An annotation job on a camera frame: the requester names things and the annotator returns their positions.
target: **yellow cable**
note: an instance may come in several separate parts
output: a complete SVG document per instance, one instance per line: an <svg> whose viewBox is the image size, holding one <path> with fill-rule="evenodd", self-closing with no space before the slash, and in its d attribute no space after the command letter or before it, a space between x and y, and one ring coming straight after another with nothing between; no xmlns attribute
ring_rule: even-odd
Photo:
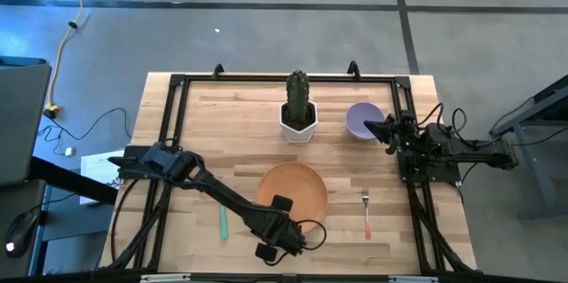
<svg viewBox="0 0 568 283"><path fill-rule="evenodd" d="M82 13L83 13L83 0L79 0L79 12L77 13L75 19L72 21L74 24L76 24L77 21L79 21L79 18L81 18ZM57 58L55 59L55 68L53 68L53 75L51 76L50 84L47 88L47 104L45 105L45 109L53 112L57 112L59 110L59 107L53 104L53 87L55 84L55 80L57 79L57 74L59 72L61 53L63 52L63 47L65 46L67 38L69 37L69 33L71 33L71 29L73 29L73 27L71 27L71 25L67 25L67 32L65 33L65 35L63 36L63 40L61 40L61 43L59 44L59 49L57 50Z"/></svg>

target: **terracotta plate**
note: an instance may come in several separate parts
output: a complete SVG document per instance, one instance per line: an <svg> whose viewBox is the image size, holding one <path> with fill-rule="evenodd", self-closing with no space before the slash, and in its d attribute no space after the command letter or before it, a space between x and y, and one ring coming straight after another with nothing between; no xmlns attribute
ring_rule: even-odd
<svg viewBox="0 0 568 283"><path fill-rule="evenodd" d="M326 217L326 185L320 175L305 164L285 162L264 173L256 190L256 203L270 206L276 194L294 201L290 212L294 221L311 219L322 222ZM303 223L302 233L316 226L315 223Z"/></svg>

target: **concrete floor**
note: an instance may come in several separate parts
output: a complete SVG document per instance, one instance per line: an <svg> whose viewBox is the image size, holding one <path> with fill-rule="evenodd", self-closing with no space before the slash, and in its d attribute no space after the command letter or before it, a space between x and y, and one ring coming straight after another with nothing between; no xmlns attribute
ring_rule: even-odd
<svg viewBox="0 0 568 283"><path fill-rule="evenodd" d="M433 5L568 4L567 0L406 1ZM75 8L0 6L0 54L42 57L52 63L67 21L75 14ZM65 49L55 93L58 104L65 107L61 123L77 134L117 106L128 110L132 129L149 71L211 71L216 63L223 63L225 70L233 72L299 67L309 72L341 73L355 59L364 73L408 74L397 12L98 8L85 9L84 16L80 31ZM465 137L486 136L499 116L567 73L568 15L410 13L409 19L421 74L435 76L438 95L448 109L460 106L469 114ZM42 141L37 142L35 155L76 169L80 155L112 151L128 142L121 116L112 114L86 139L65 139L66 145L77 148L75 157L56 156L51 152L53 144ZM522 166L511 172L484 166L472 171L463 195L478 267L492 274L568 281L568 220L517 221L518 213L536 204L533 187ZM89 240L97 246L103 239ZM46 270L94 266L91 262L63 269L65 260L57 251L80 246L78 240L83 239L52 244Z"/></svg>

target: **computer mouse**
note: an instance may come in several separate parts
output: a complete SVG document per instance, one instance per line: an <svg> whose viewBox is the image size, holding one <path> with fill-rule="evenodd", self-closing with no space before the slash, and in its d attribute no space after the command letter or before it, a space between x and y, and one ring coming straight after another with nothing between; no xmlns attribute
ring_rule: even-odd
<svg viewBox="0 0 568 283"><path fill-rule="evenodd" d="M31 211L14 218L4 241L4 250L8 257L17 258L26 254L32 241L37 220L37 214Z"/></svg>

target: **silver fork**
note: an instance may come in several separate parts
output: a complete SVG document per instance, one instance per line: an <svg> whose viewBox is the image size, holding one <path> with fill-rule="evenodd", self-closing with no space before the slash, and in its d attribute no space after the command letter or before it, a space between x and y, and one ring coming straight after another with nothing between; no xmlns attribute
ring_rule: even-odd
<svg viewBox="0 0 568 283"><path fill-rule="evenodd" d="M365 205L365 239L371 239L371 228L369 227L369 188L363 187L363 192L361 193L361 198L363 198L363 204Z"/></svg>

